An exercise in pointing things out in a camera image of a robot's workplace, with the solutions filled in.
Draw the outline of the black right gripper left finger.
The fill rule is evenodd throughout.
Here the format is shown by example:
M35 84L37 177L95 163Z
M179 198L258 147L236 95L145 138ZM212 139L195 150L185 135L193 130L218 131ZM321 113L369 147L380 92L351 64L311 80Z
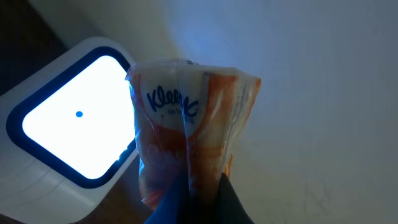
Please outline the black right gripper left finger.
M183 224L188 220L189 187L186 173L172 183L144 224Z

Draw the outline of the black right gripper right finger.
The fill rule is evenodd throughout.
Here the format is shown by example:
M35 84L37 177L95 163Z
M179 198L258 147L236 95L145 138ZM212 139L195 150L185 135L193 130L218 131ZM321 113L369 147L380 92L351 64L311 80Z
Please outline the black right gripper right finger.
M242 206L226 174L222 174L218 186L215 207L215 223L254 224Z

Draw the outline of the orange Kleenex tissue pack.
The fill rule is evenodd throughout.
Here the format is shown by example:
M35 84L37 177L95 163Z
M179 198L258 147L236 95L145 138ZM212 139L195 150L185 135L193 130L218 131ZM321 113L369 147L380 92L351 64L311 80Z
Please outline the orange Kleenex tissue pack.
M159 60L130 67L142 202L156 209L180 174L211 204L247 123L261 79L234 67Z

